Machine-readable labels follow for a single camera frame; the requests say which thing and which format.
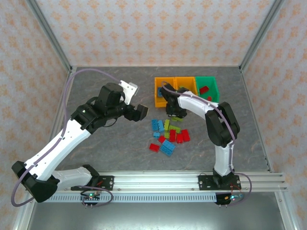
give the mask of patterned wallpaper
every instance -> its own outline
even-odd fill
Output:
[[[79,66],[238,66],[274,0],[38,0]]]
[[[0,229],[11,230],[11,166],[47,143],[67,73],[25,0],[0,1],[0,34]]]
[[[307,226],[307,2],[287,0],[244,73],[266,150]]]

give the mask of mounting plate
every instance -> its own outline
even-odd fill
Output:
[[[213,181],[213,175],[199,175],[198,185],[200,190],[231,190],[230,184],[236,185],[241,189],[241,182],[238,175],[233,176],[227,183],[218,187],[218,185]]]
[[[104,188],[109,191],[113,190],[113,185],[114,185],[114,176],[99,176],[98,177],[98,183],[96,187],[98,188]],[[83,191],[84,188],[80,188],[78,186],[71,187],[72,191]]]

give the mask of blue lego brick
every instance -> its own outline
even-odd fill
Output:
[[[164,145],[160,147],[161,152],[165,153],[167,156],[171,156],[173,151],[165,147]]]
[[[162,144],[163,146],[165,146],[166,148],[168,148],[169,150],[173,151],[175,148],[175,145],[173,145],[171,142],[169,142],[168,140],[165,140]]]
[[[160,89],[161,89],[161,87],[158,87],[158,97],[162,97]]]
[[[159,131],[160,132],[164,132],[164,127],[163,127],[163,121],[162,120],[158,121],[158,126],[159,126]]]
[[[153,129],[153,131],[158,131],[159,130],[158,120],[157,119],[153,119],[152,120],[152,129]]]
[[[154,138],[158,138],[159,136],[160,136],[160,133],[158,133],[158,132],[154,132],[154,133],[153,133],[153,137],[154,137]]]

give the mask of gray floor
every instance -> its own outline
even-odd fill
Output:
[[[133,82],[140,88],[132,104],[149,107],[140,122],[121,117],[113,127],[100,128],[82,142],[60,164],[58,170],[91,164],[98,171],[108,170],[204,170],[211,171],[215,162],[214,145],[207,134],[205,121],[189,113],[184,122],[175,125],[187,128],[191,141],[176,144],[171,157],[148,149],[153,138],[151,119],[167,119],[165,109],[154,106],[154,78],[164,76],[215,76],[220,102],[230,103],[241,132],[234,150],[234,167],[239,171],[267,170],[247,94],[237,67],[109,67],[100,68],[120,80]],[[77,106],[99,94],[109,78],[96,72],[81,73],[73,82],[68,101],[71,114]]]
[[[36,204],[29,230],[284,230],[274,193],[252,193],[243,203]]]

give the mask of plastic bin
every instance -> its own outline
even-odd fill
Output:
[[[158,97],[158,87],[162,86],[163,81],[170,83],[175,89],[177,89],[177,84],[174,77],[154,78],[154,105],[156,108],[166,107],[166,100],[163,97]]]
[[[178,89],[187,88],[195,95],[198,95],[195,77],[175,77]]]
[[[196,81],[196,87],[197,87],[197,92],[198,92],[199,97],[201,97],[203,99],[207,99],[210,96],[210,97],[212,97],[213,102],[217,102],[217,103],[219,102],[220,93],[219,93],[219,90],[217,88],[217,83],[216,83],[215,77],[213,77],[213,76],[196,76],[195,81]],[[204,86],[208,86],[209,90],[204,94],[200,94],[200,88],[202,88]]]

